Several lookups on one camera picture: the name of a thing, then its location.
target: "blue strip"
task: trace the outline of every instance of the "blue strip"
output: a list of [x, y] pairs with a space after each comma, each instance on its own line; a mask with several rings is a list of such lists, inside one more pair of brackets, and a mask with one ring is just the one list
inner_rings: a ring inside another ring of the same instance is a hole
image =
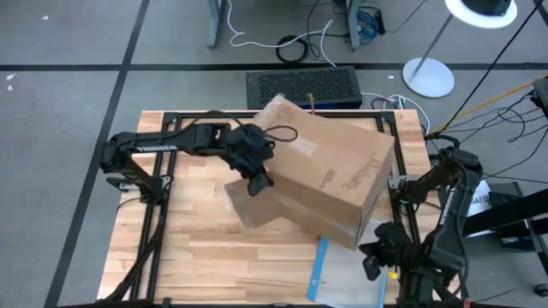
[[312, 271], [312, 277], [310, 277], [310, 284], [308, 285], [307, 299], [311, 301], [316, 300], [316, 293], [318, 292], [319, 286], [319, 277], [322, 273], [322, 267], [324, 266], [325, 252], [327, 251], [328, 244], [329, 238], [326, 236], [322, 236], [322, 239], [318, 243], [316, 261], [314, 261], [314, 269]]
[[380, 301], [378, 302], [378, 308], [384, 307], [384, 298], [386, 297], [386, 286], [388, 285], [388, 269], [384, 268], [383, 282], [380, 288]]

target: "table leg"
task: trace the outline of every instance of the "table leg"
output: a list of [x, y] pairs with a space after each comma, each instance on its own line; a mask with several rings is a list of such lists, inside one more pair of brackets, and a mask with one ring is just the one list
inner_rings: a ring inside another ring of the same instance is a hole
[[217, 36], [221, 27], [221, 14], [223, 13], [224, 0], [207, 0], [209, 13], [211, 15], [209, 34], [207, 36], [207, 47], [215, 48], [217, 45]]
[[358, 34], [358, 7], [360, 6], [360, 0], [347, 0], [346, 1], [346, 19], [348, 23], [348, 32], [350, 33], [350, 49], [354, 51], [360, 47], [360, 35]]
[[447, 17], [438, 34], [428, 46], [425, 55], [410, 60], [403, 67], [402, 75], [406, 85], [414, 92], [427, 98], [441, 98], [449, 94], [455, 86], [455, 76], [451, 70], [440, 61], [428, 57], [444, 34], [451, 19], [453, 19], [453, 15]]

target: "wooden tabletop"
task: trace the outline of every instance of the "wooden tabletop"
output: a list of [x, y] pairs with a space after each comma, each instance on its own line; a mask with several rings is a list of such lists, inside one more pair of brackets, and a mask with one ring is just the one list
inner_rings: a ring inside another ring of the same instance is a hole
[[[417, 113], [396, 110], [395, 114], [407, 172], [423, 175], [430, 169], [430, 162]], [[160, 131], [163, 116], [163, 111], [143, 111], [137, 131]], [[371, 118], [334, 121], [377, 130]], [[134, 155], [134, 160], [149, 173], [154, 158], [155, 154]], [[318, 236], [300, 230], [284, 218], [246, 230], [223, 188], [237, 179], [239, 174], [218, 158], [177, 153], [155, 301], [170, 297], [178, 304], [310, 303], [306, 294]], [[121, 202], [137, 196], [137, 192], [124, 193]], [[427, 201], [438, 204], [437, 194], [432, 192]], [[390, 221], [387, 192], [378, 204], [373, 218]], [[134, 201], [118, 211], [98, 298], [112, 292], [133, 264], [145, 208]], [[439, 210], [434, 207], [423, 204], [419, 208], [417, 222], [423, 239], [436, 225], [438, 216]], [[146, 285], [147, 277], [145, 269], [141, 286]], [[389, 279], [385, 302], [394, 303], [398, 290], [397, 280]]]

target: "white paper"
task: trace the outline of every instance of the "white paper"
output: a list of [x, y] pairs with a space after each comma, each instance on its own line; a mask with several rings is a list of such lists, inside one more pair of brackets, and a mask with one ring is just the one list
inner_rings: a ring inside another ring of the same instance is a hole
[[[489, 186], [485, 181], [481, 181], [474, 192], [472, 197], [472, 203], [470, 203], [470, 208], [468, 209], [468, 216], [476, 215], [481, 213], [484, 210], [489, 210], [491, 208], [491, 200], [489, 199]], [[481, 231], [477, 234], [470, 234], [468, 237], [474, 237], [479, 235], [485, 235], [493, 233], [491, 230]]]

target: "cardboard box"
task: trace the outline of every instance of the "cardboard box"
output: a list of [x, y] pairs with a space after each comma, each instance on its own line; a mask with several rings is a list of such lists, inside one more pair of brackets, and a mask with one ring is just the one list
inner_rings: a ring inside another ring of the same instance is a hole
[[[276, 97], [254, 122], [263, 129], [289, 126], [299, 136], [276, 142], [274, 158], [265, 162], [276, 192], [343, 225], [359, 228], [363, 215], [387, 185], [394, 138], [334, 119], [309, 115]], [[268, 132], [287, 139], [287, 128]]]
[[[274, 158], [265, 162], [274, 187], [251, 198], [244, 180], [226, 186], [244, 226], [258, 228], [284, 216], [355, 249], [386, 188], [394, 138], [309, 115], [284, 98], [275, 98], [254, 121], [263, 129], [290, 126], [299, 136], [277, 141]], [[287, 128], [268, 133], [283, 139], [295, 135]]]

